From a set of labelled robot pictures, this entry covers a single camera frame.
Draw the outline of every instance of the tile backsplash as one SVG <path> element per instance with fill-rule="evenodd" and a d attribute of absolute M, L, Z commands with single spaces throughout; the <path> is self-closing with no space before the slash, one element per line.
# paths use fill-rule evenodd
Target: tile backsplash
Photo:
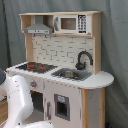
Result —
<path fill-rule="evenodd" d="M 32 42 L 35 62 L 75 68 L 81 51 L 93 57 L 93 38 L 33 34 Z M 92 71 L 88 56 L 82 55 L 81 62 L 86 62 L 86 70 Z"/>

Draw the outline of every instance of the floor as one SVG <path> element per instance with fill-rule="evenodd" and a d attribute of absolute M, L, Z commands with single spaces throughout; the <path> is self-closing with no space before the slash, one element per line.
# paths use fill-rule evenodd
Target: floor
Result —
<path fill-rule="evenodd" d="M 2 124 L 8 117 L 8 104 L 4 100 L 0 102 L 0 124 Z"/>
<path fill-rule="evenodd" d="M 8 117 L 8 104 L 7 101 L 4 100 L 0 102 L 0 125 L 7 119 L 7 117 Z M 28 119 L 23 121 L 23 124 L 29 124 L 38 121 L 43 121 L 43 112 L 34 110 L 32 115 Z"/>

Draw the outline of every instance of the microwave door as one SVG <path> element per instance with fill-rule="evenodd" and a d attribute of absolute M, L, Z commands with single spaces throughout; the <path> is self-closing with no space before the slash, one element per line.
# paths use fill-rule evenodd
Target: microwave door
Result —
<path fill-rule="evenodd" d="M 56 15 L 56 33 L 78 33 L 78 15 Z"/>

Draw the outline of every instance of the countertop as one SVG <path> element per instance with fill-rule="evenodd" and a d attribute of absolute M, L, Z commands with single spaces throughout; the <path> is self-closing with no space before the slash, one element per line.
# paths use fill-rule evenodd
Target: countertop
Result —
<path fill-rule="evenodd" d="M 55 72 L 61 68 L 65 68 L 62 66 L 58 66 L 57 68 L 52 69 L 44 74 L 38 74 L 35 72 L 33 73 L 33 72 L 19 70 L 19 69 L 15 68 L 15 67 L 23 65 L 25 63 L 27 63 L 27 62 L 7 68 L 6 71 L 16 72 L 17 74 L 18 73 L 25 74 L 25 75 L 28 74 L 31 76 L 45 79 L 45 80 L 47 79 L 47 80 L 52 80 L 52 81 L 56 81 L 56 82 L 62 82 L 64 84 L 70 84 L 70 86 L 73 86 L 73 87 L 84 88 L 84 89 L 96 89 L 96 88 L 107 87 L 107 86 L 111 85 L 114 81 L 114 77 L 110 73 L 107 73 L 104 71 L 100 71 L 96 75 L 92 74 L 90 77 L 88 77 L 84 81 L 74 81 L 74 80 L 64 79 L 64 78 L 60 78 L 60 77 L 54 77 L 51 75 L 53 72 Z"/>

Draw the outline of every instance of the microwave window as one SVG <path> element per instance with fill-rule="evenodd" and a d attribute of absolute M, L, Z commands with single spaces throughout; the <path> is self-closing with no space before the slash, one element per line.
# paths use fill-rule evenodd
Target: microwave window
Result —
<path fill-rule="evenodd" d="M 61 29 L 76 30 L 76 18 L 61 18 Z"/>

